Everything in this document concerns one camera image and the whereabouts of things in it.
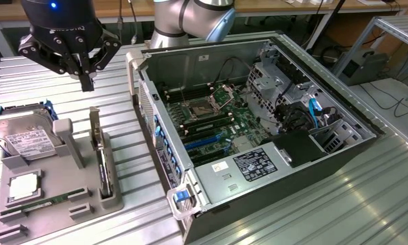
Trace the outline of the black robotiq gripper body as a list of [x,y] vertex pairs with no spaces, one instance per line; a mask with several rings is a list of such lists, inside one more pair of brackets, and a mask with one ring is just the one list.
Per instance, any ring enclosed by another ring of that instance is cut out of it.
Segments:
[[93,1],[22,1],[30,20],[30,44],[61,55],[91,52],[106,41],[106,30],[97,18]]

